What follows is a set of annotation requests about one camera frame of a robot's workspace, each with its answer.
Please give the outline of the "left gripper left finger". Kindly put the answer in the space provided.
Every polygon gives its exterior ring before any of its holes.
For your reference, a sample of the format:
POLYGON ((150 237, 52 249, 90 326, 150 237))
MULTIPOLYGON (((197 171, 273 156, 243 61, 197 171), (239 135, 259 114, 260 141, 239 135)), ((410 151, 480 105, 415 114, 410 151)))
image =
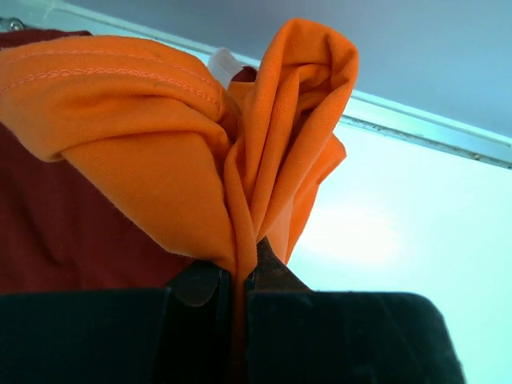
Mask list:
POLYGON ((6 294, 4 383, 219 383, 230 276, 194 262, 159 288, 6 294))

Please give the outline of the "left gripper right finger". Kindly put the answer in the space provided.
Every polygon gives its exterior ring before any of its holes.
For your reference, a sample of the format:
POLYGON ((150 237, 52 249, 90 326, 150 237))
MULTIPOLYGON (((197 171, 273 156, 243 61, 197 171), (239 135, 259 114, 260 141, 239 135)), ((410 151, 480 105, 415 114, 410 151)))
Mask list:
POLYGON ((400 292, 315 291, 258 244, 246 280, 250 383, 462 383, 431 300, 400 292))

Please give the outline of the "orange t-shirt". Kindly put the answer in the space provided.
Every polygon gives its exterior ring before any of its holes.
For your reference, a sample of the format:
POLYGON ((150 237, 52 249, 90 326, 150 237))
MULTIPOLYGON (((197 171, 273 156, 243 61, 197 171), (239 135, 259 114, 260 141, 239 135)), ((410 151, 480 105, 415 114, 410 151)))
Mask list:
POLYGON ((142 38, 1 36, 1 380, 331 383, 288 269, 358 50, 288 21, 221 80, 142 38))

